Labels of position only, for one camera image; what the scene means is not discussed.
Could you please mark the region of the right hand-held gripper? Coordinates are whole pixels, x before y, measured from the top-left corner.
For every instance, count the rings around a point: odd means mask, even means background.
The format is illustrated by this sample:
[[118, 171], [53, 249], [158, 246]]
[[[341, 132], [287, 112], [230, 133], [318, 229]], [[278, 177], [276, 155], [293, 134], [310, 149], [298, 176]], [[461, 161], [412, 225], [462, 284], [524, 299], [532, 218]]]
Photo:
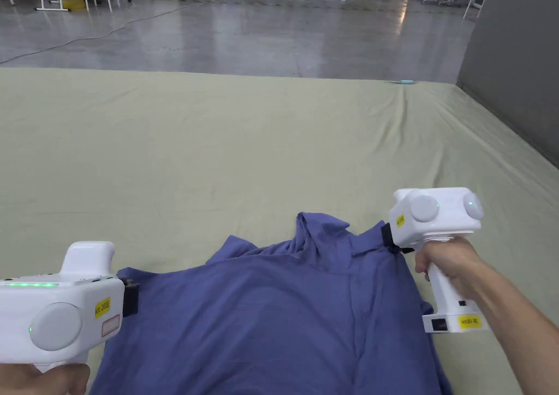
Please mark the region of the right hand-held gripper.
[[[394, 199], [382, 226], [383, 244], [393, 252], [417, 252], [428, 241], [465, 237], [481, 228], [483, 207], [468, 188], [404, 188], [394, 192]], [[459, 295], [436, 265], [430, 264], [427, 274], [436, 308], [422, 316], [426, 333], [488, 329], [476, 303]]]

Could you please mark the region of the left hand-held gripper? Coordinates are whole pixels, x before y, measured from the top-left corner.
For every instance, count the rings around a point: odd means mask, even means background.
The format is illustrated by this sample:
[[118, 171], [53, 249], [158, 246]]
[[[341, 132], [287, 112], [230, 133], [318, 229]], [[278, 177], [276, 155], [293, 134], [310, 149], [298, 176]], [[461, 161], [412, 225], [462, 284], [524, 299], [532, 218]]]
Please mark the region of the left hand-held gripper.
[[86, 363], [138, 312], [139, 285], [111, 273], [110, 241], [72, 243], [58, 273], [1, 280], [1, 363]]

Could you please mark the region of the person's right hand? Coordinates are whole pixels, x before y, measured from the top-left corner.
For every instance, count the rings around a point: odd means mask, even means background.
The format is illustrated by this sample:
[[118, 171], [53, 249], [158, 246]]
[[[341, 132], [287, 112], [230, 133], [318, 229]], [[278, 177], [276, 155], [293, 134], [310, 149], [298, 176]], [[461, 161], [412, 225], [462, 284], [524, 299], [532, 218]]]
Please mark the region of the person's right hand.
[[461, 296], [475, 302], [481, 301], [483, 287], [498, 276], [464, 238], [425, 243], [415, 253], [415, 271], [424, 274], [429, 281], [430, 274], [427, 271], [432, 266], [436, 266], [449, 279]]

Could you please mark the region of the person's left hand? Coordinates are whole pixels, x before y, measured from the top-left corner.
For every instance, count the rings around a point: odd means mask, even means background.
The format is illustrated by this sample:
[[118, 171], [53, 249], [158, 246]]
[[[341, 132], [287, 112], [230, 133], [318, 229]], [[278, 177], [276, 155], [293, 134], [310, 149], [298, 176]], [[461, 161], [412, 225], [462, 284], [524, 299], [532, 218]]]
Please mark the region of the person's left hand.
[[1, 394], [85, 394], [86, 364], [65, 364], [41, 372], [31, 364], [1, 365]]

